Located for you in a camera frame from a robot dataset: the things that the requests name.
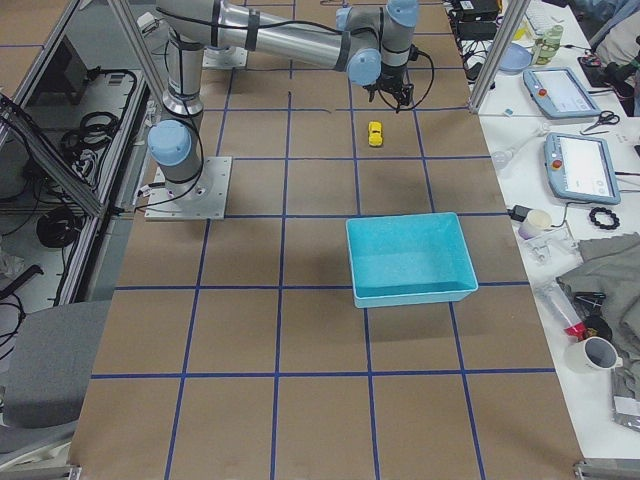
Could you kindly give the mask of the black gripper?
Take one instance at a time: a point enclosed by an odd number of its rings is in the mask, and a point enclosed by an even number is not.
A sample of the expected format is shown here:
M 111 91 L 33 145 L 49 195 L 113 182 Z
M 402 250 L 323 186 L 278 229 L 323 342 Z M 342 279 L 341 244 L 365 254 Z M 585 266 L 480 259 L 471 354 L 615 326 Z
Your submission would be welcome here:
M 372 102 L 377 93 L 389 93 L 397 103 L 410 103 L 413 100 L 414 85 L 405 83 L 402 76 L 381 75 L 374 84 L 367 86 L 368 101 Z

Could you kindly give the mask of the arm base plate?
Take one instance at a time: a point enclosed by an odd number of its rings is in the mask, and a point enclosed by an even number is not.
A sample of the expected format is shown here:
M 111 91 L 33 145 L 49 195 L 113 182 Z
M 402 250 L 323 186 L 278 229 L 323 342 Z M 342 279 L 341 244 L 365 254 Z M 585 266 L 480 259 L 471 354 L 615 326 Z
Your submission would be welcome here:
M 171 182 L 153 189 L 144 216 L 150 221 L 222 220 L 225 215 L 232 158 L 209 156 L 197 185 L 189 189 Z
M 246 67 L 248 52 L 241 47 L 214 48 L 207 46 L 204 49 L 202 67 L 212 70 L 232 70 Z

